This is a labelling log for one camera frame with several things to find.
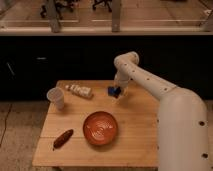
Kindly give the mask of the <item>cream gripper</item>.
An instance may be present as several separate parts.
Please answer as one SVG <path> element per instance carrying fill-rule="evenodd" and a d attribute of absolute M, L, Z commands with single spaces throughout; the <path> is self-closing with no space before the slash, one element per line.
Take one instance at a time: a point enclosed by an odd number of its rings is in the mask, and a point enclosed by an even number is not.
<path fill-rule="evenodd" d="M 116 81 L 115 82 L 115 87 L 120 87 L 121 88 L 121 94 L 120 95 L 124 94 L 124 91 L 127 88 L 127 86 L 128 86 L 128 82 L 127 81 Z"/>

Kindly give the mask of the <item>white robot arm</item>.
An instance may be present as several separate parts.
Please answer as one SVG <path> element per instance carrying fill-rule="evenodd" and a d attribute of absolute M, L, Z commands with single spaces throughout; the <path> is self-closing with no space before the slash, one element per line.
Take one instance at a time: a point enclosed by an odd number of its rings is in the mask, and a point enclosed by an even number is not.
<path fill-rule="evenodd" d="M 114 83 L 124 91 L 134 80 L 159 100 L 158 171 L 211 171 L 207 107 L 201 97 L 138 64 L 139 55 L 134 51 L 117 56 Z"/>

